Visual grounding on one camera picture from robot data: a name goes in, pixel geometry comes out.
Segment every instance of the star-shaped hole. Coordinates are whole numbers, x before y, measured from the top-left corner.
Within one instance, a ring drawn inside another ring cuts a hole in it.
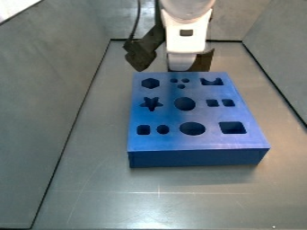
[[[144,103],[140,104],[140,107],[148,107],[149,111],[155,111],[155,109],[161,106],[163,104],[159,102],[159,97],[153,97],[153,98],[144,97]]]

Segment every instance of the gray wall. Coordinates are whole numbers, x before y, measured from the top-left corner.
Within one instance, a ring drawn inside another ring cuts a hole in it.
[[[211,40],[241,40],[269,0],[217,0],[208,28]],[[141,17],[136,38],[153,26],[155,1],[141,0]],[[115,39],[128,37],[136,19],[136,0],[101,0],[99,15]]]
[[[32,224],[109,38],[100,0],[45,0],[0,26],[0,228]]]
[[[243,43],[307,124],[305,13],[305,0],[272,0]]]

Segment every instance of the gray floor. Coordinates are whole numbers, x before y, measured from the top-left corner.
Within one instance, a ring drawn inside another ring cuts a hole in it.
[[[272,146],[256,166],[129,169],[132,67],[109,46],[36,229],[305,228],[305,128],[241,43],[211,43]],[[148,71],[165,71],[164,48]]]

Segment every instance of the circular hole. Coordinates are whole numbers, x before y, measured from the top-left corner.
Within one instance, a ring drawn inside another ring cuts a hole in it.
[[[168,134],[168,133],[169,133],[169,128],[168,128],[168,126],[160,125],[160,126],[157,127],[157,132],[159,132],[161,135]]]
[[[189,83],[189,80],[187,78],[184,78],[181,81],[183,83]]]
[[[185,88],[185,85],[184,85],[184,84],[179,84],[177,87],[179,87],[180,89],[184,89],[184,88]]]
[[[195,108],[195,101],[188,97],[177,98],[173,104],[180,111],[191,111]]]
[[[203,134],[207,131],[207,129],[205,129],[205,127],[201,124],[199,124],[196,122],[185,122],[180,126],[180,131],[185,135],[196,136],[196,135]]]

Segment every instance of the small circular hole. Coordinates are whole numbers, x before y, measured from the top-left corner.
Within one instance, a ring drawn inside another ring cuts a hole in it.
[[[184,89],[184,88],[185,88],[185,85],[184,85],[184,84],[179,84],[177,87],[179,87],[180,89]]]
[[[160,125],[160,126],[157,127],[157,132],[159,132],[161,135],[168,134],[168,133],[169,133],[169,128],[168,128],[168,126]]]
[[[195,108],[195,101],[188,97],[177,98],[173,104],[180,111],[191,111]]]

